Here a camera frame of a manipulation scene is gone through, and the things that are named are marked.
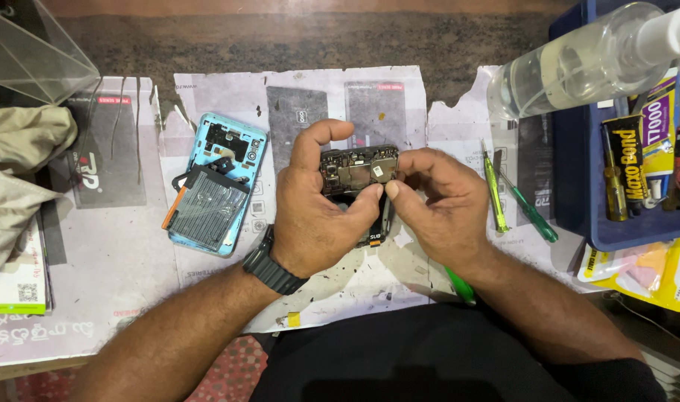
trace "beige cloth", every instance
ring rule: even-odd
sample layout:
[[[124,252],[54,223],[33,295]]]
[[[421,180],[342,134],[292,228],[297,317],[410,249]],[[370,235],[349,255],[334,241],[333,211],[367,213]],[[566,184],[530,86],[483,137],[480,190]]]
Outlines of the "beige cloth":
[[[0,267],[42,202],[61,194],[18,179],[69,147],[77,124],[57,106],[0,109]]]
[[[33,173],[66,150],[77,137],[77,124],[66,107],[0,109],[0,170]]]

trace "man's left hand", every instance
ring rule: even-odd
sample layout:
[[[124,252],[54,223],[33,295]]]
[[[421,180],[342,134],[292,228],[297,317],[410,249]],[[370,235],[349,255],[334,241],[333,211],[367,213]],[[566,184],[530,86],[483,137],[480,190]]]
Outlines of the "man's left hand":
[[[353,131],[352,123],[335,119],[311,125],[296,138],[290,166],[278,173],[271,257],[299,278],[335,265],[379,216],[381,184],[363,189],[345,212],[321,194],[320,146]]]

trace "hand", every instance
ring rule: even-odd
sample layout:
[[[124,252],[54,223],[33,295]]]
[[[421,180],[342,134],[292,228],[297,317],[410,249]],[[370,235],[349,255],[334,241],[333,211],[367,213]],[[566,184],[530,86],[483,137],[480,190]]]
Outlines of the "hand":
[[[402,220],[434,261],[471,279],[477,262],[491,255],[487,240],[489,188],[467,166],[431,148],[399,155],[398,178],[385,191]],[[425,192],[427,201],[415,192]]]
[[[345,212],[321,194],[320,146],[353,131],[352,123],[335,119],[311,125],[296,138],[290,166],[278,173],[271,258],[299,278],[335,265],[380,214],[381,184],[363,189]]]

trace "black shirt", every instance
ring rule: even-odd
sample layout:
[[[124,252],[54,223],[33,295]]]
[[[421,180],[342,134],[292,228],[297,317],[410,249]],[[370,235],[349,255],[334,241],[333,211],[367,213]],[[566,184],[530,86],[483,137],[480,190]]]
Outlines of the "black shirt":
[[[281,334],[251,401],[665,401],[634,359],[542,365],[491,313],[432,304]]]

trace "black wristwatch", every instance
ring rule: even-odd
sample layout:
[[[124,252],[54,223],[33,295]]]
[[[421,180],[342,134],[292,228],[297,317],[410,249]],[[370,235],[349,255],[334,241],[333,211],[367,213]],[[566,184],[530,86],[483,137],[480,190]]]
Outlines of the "black wristwatch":
[[[246,255],[244,270],[254,274],[277,293],[285,296],[292,295],[305,285],[305,282],[308,282],[308,278],[298,278],[273,261],[269,254],[272,247],[273,225],[269,224],[261,244]]]

